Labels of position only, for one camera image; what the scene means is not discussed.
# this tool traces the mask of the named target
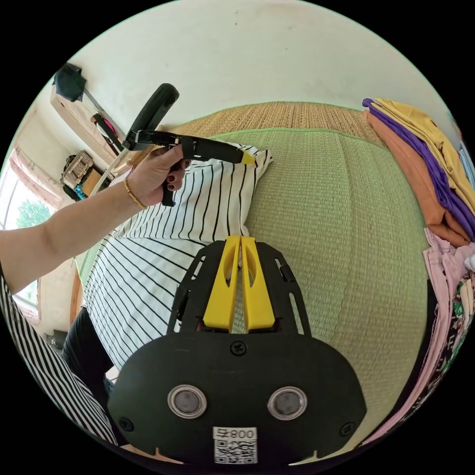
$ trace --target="label sticker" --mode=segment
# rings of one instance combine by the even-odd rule
[[[217,464],[257,464],[257,428],[213,427]]]

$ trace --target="hand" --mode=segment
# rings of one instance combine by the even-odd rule
[[[180,161],[179,170],[170,172],[170,168]],[[183,184],[185,169],[189,166],[189,161],[183,160],[181,145],[169,151],[165,148],[153,150],[129,175],[130,191],[144,206],[161,203],[164,182],[164,186],[168,186],[171,191],[179,190]]]

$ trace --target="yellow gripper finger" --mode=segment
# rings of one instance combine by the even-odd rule
[[[245,150],[242,151],[242,160],[241,163],[244,165],[254,165],[256,159],[253,155],[246,152]]]
[[[203,322],[208,328],[228,331],[233,329],[234,305],[238,286],[240,236],[226,239],[221,262],[214,281]]]
[[[248,332],[272,328],[275,317],[254,238],[241,237],[241,253],[245,327]]]

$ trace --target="pink clothing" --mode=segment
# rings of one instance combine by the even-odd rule
[[[454,248],[447,241],[437,237],[432,231],[425,228],[430,248],[424,251],[427,272],[437,297],[438,313],[435,328],[429,344],[429,350],[419,375],[419,379],[404,406],[386,421],[373,435],[363,442],[363,445],[373,442],[386,434],[412,408],[423,389],[430,381],[440,354],[446,345],[449,325],[452,318],[453,298],[457,292],[457,285],[467,272],[465,259],[475,252],[475,243]]]

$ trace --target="striped shirt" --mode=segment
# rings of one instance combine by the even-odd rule
[[[177,287],[199,250],[227,236],[249,235],[251,201],[272,156],[239,147],[255,157],[255,165],[193,161],[175,193],[176,206],[151,206],[101,242],[84,302],[118,370],[166,334]]]
[[[0,310],[20,356],[52,402],[83,429],[117,445],[107,415],[87,386],[22,316],[8,290],[1,265]]]

